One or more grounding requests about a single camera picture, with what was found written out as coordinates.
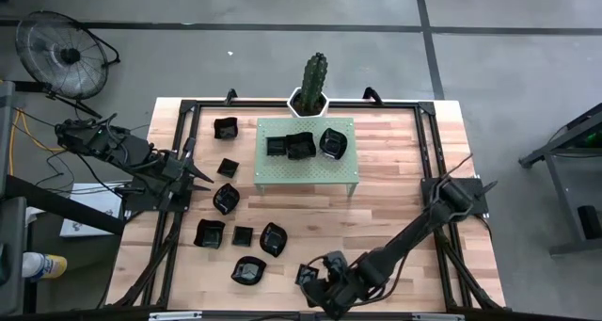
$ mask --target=white hexagonal pot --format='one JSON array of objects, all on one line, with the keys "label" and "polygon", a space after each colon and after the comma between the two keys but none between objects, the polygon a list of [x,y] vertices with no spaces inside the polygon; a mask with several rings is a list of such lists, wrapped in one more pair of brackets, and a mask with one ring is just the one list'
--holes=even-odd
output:
[{"label": "white hexagonal pot", "polygon": [[299,114],[297,114],[297,112],[293,108],[293,98],[300,91],[301,91],[301,87],[295,88],[293,90],[293,94],[291,94],[291,97],[289,98],[289,101],[286,102],[286,105],[289,107],[289,110],[291,111],[291,114],[293,114],[293,117],[294,118],[322,118],[322,117],[325,117],[326,113],[328,112],[328,106],[330,105],[330,100],[324,93],[322,93],[322,96],[325,98],[325,105],[324,105],[324,108],[322,108],[322,111],[320,112],[320,114],[312,115],[312,116],[300,116]]}]

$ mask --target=green perforated platform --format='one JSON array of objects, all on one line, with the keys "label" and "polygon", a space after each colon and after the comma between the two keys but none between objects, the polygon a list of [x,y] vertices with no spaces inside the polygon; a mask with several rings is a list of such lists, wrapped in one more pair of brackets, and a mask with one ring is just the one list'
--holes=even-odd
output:
[{"label": "green perforated platform", "polygon": [[[347,136],[347,150],[341,160],[320,151],[320,137],[326,128]],[[289,160],[284,156],[267,155],[267,137],[312,132],[316,145],[315,157]],[[325,185],[359,183],[357,171],[356,127],[352,118],[258,119],[255,149],[255,185]]]}]

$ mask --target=electric fan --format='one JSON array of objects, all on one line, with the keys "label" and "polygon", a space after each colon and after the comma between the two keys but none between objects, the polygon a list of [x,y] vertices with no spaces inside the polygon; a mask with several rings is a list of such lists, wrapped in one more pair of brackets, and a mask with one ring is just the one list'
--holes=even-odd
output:
[{"label": "electric fan", "polygon": [[[103,45],[115,52],[112,61],[107,61]],[[53,100],[101,117],[81,100],[103,89],[109,66],[119,63],[115,48],[80,22],[53,11],[35,11],[22,19],[16,47],[25,69],[37,82],[13,81],[15,90],[44,92]]]}]

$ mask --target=plastic bottle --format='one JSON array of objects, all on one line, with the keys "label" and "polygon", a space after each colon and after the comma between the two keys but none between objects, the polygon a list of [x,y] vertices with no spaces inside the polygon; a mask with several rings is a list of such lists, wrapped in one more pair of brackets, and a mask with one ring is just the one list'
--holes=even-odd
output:
[{"label": "plastic bottle", "polygon": [[62,256],[25,252],[23,254],[23,278],[32,280],[55,279],[67,269],[67,259]]}]

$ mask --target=potted cactus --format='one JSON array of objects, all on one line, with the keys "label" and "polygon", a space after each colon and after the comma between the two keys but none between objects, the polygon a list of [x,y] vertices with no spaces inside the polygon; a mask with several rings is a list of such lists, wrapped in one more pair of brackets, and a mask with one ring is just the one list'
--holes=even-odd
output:
[{"label": "potted cactus", "polygon": [[322,53],[316,53],[308,60],[303,74],[303,84],[295,88],[287,106],[296,118],[325,117],[329,100],[322,93],[326,79],[328,62]]}]

